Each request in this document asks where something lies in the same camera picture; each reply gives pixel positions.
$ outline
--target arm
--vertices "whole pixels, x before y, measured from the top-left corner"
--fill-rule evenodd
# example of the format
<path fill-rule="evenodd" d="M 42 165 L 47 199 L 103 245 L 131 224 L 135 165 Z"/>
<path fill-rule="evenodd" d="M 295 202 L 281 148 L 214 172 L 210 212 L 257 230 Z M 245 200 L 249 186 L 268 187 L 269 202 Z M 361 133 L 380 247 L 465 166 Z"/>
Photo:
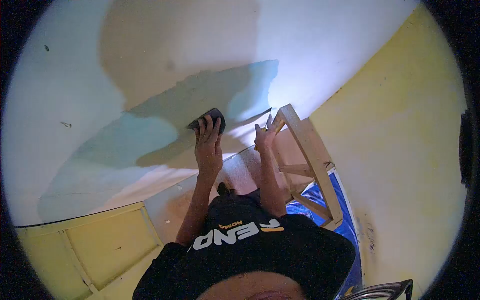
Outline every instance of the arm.
<path fill-rule="evenodd" d="M 257 131 L 256 144 L 261 160 L 260 204 L 264 210 L 276 217 L 287 214 L 287 208 L 282 201 L 282 193 L 275 178 L 272 144 L 276 135 L 276 127 L 272 125 L 272 116 L 268 117 L 267 131 L 262 131 L 255 124 Z"/>
<path fill-rule="evenodd" d="M 215 127 L 212 117 L 207 115 L 205 119 L 207 127 L 205 128 L 203 120 L 200 119 L 198 120 L 200 130 L 195 129 L 197 138 L 195 156 L 199 170 L 197 185 L 175 241 L 186 247 L 189 247 L 202 232 L 208 213 L 210 191 L 223 166 L 222 149 L 220 148 L 221 135 L 218 135 L 221 119 L 216 120 Z"/>

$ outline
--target wall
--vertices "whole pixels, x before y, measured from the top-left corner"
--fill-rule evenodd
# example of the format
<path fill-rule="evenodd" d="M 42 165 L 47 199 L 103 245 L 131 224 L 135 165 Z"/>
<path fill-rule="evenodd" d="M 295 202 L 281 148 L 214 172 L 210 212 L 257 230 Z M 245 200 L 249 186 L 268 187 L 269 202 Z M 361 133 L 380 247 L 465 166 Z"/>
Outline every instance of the wall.
<path fill-rule="evenodd" d="M 423 5 L 310 117 L 360 227 L 366 285 L 432 283 L 458 233 L 466 190 L 460 71 Z"/>
<path fill-rule="evenodd" d="M 414 0 L 53 2 L 24 47 L 4 111 L 2 171 L 14 224 L 142 201 L 196 174 L 192 133 L 179 129 L 212 106 L 229 116 L 225 158 L 253 145 L 253 123 L 265 117 L 249 117 L 265 107 L 292 103 L 301 118 L 309 116 L 415 6 Z M 250 72 L 252 63 L 267 61 L 277 65 Z M 220 72 L 228 70 L 236 74 L 230 89 L 202 90 L 223 86 Z M 145 103 L 150 115 L 135 113 Z"/>
<path fill-rule="evenodd" d="M 25 253 L 55 299 L 132 299 L 163 249 L 143 203 L 18 228 Z"/>

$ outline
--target yellow wall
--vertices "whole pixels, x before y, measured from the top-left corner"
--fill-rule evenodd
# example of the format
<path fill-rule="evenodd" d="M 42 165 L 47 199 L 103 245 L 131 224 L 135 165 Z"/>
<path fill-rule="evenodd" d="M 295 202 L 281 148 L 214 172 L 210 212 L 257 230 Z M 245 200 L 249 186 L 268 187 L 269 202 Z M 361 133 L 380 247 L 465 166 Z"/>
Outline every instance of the yellow wall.
<path fill-rule="evenodd" d="M 412 278 L 418 297 L 444 263 L 466 196 L 458 163 L 465 109 L 453 53 L 419 5 L 311 115 L 357 218 L 366 285 Z"/>
<path fill-rule="evenodd" d="M 56 299 L 132 299 L 163 248 L 143 203 L 17 233 Z"/>

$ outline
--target forearm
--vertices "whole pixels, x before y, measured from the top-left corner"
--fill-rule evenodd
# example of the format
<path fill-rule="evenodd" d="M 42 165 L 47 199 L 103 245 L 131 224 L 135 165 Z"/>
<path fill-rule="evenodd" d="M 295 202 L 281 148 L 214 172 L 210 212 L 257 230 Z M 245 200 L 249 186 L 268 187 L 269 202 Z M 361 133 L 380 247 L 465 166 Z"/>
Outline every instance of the forearm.
<path fill-rule="evenodd" d="M 188 247 L 202 232 L 208 213 L 210 191 L 214 183 L 215 178 L 212 179 L 211 176 L 202 174 L 198 175 L 192 202 L 177 234 L 176 243 Z"/>
<path fill-rule="evenodd" d="M 261 183 L 260 204 L 264 210 L 276 217 L 287 214 L 285 203 L 282 201 L 282 192 L 275 178 L 273 154 L 270 150 L 260 152 Z"/>

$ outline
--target dark spot on wall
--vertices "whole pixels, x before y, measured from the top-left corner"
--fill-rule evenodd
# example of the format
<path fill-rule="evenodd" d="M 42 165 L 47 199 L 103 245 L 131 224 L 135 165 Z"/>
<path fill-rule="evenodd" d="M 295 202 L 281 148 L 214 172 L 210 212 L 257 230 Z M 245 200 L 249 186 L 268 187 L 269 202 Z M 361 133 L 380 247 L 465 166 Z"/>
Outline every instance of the dark spot on wall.
<path fill-rule="evenodd" d="M 169 60 L 169 61 L 167 62 L 167 66 L 165 67 L 165 69 L 166 69 L 167 71 L 170 71 L 170 72 L 173 71 L 173 70 L 175 70 L 175 63 L 174 63 L 173 61 Z"/>

